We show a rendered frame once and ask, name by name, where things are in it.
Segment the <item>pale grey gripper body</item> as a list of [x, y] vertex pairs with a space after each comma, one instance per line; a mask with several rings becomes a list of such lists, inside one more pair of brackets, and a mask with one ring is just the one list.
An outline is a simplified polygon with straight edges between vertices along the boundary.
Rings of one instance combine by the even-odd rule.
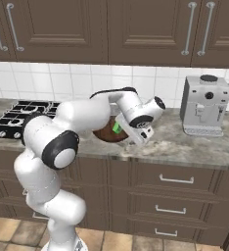
[[122, 113], [115, 117], [115, 121], [126, 132], [129, 138], [138, 146], [143, 144], [143, 140], [139, 137], [138, 133], [127, 123]]

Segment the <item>brown wooden bowl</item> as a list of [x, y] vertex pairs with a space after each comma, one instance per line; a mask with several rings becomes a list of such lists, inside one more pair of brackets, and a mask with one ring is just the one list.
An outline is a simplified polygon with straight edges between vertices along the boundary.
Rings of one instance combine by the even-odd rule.
[[110, 116], [109, 122], [105, 127], [99, 130], [94, 130], [93, 133], [99, 139], [106, 142], [120, 142], [128, 137], [126, 132], [122, 130], [120, 133], [115, 133], [113, 127], [115, 125], [115, 116]]

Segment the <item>narrow brown cabinet panel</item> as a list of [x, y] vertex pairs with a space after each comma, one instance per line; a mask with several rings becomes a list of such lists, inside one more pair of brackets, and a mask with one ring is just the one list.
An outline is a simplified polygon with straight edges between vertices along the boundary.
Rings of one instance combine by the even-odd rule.
[[127, 161], [109, 161], [110, 230], [128, 233], [128, 192], [131, 184], [131, 164]]

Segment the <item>grey coffee machine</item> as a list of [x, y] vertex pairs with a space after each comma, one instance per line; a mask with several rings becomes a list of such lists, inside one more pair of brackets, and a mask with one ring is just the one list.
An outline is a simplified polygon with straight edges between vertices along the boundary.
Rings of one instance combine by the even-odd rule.
[[185, 78], [180, 119], [188, 135], [222, 136], [222, 122], [229, 101], [229, 84], [215, 75]]

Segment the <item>black gas hob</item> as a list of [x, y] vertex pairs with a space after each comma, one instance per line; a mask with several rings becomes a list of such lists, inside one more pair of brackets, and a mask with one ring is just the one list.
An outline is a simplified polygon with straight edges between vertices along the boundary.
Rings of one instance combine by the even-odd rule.
[[54, 101], [17, 101], [0, 117], [0, 131], [6, 131], [6, 136], [0, 138], [15, 139], [14, 134], [16, 132], [22, 134], [24, 119], [34, 112], [46, 114], [53, 119], [58, 106], [59, 102]]

